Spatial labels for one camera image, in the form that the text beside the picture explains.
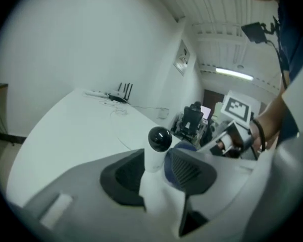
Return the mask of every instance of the black wristband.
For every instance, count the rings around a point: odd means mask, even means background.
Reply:
[[[264,130],[262,128],[262,125],[258,122],[257,119],[253,119],[252,122],[258,127],[259,137],[261,138],[262,151],[265,151],[266,150],[266,139],[265,139]]]

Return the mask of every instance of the dark shirt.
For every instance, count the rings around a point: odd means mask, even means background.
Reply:
[[[303,67],[303,7],[297,6],[294,0],[280,0],[278,8],[278,17],[280,26],[280,50],[282,57],[282,69],[289,71],[290,82],[296,78]],[[288,138],[296,136],[298,132],[297,125],[289,110],[283,119],[280,130],[278,144]]]

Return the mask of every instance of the black ball joint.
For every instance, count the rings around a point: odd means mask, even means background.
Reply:
[[[172,135],[164,127],[154,127],[148,134],[148,141],[155,151],[165,152],[172,144]]]

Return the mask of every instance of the white desk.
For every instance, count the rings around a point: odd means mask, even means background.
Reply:
[[[126,115],[103,105],[103,99],[75,90],[35,126],[12,166],[7,199],[21,207],[68,169],[124,151],[140,149],[157,126],[135,108],[121,104]],[[172,146],[179,140],[173,137]]]

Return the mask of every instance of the ceiling light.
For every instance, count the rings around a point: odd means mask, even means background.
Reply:
[[[232,70],[227,70],[227,69],[222,69],[222,68],[216,68],[217,72],[220,74],[224,74],[224,75],[232,75],[235,77],[239,77],[239,78],[243,78],[249,81],[252,81],[254,78],[250,75],[245,75],[236,71],[232,71]]]

